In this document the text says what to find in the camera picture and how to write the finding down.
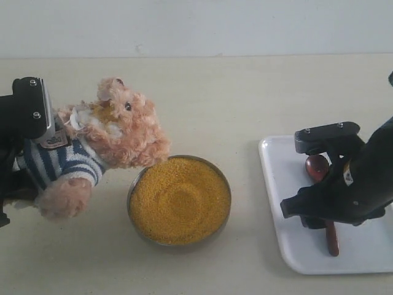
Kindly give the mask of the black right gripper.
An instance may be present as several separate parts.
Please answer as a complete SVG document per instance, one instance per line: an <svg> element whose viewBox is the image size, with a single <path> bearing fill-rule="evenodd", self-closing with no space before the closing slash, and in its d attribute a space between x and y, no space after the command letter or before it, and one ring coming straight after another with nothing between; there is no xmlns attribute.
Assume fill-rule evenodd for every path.
<svg viewBox="0 0 393 295"><path fill-rule="evenodd" d="M358 226L382 218L392 203L392 119L361 138L328 140L330 166L324 182L281 201L284 218L326 220Z"/></svg>

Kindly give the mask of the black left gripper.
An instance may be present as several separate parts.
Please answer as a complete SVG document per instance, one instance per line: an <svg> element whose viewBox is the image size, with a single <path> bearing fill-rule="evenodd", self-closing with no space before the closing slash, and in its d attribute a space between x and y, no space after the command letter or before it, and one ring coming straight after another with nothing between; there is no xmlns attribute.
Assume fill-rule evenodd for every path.
<svg viewBox="0 0 393 295"><path fill-rule="evenodd" d="M37 186L25 168L13 171L26 139L44 142L55 135L52 102L40 77L15 79L13 95L1 97L1 227L10 223L4 212L8 201L32 202Z"/></svg>

